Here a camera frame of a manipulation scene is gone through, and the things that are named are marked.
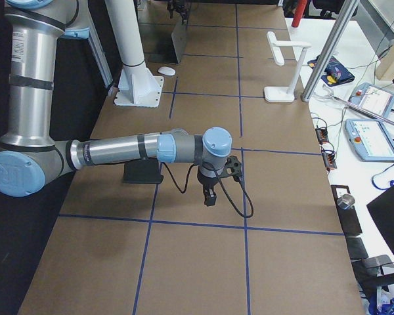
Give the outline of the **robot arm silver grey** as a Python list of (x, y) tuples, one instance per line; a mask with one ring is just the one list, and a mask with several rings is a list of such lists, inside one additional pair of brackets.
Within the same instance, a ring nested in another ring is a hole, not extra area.
[(227, 175), (230, 133), (212, 127), (202, 135), (182, 129), (119, 138), (55, 141), (50, 137), (58, 38), (95, 38), (86, 1), (6, 1), (12, 24), (8, 131), (0, 139), (0, 192), (25, 197), (85, 166), (132, 161), (134, 173), (155, 174), (161, 163), (198, 167), (204, 203), (215, 204), (214, 187)]

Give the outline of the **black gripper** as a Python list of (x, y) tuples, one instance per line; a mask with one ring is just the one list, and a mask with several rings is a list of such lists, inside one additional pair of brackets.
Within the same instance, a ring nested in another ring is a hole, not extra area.
[(216, 168), (210, 163), (203, 163), (198, 167), (197, 178), (203, 186), (205, 206), (214, 206), (216, 203), (217, 195), (213, 189), (219, 183), (218, 175)]
[(188, 22), (188, 7), (185, 0), (169, 0), (169, 16), (173, 18), (173, 12), (181, 13), (182, 25)]

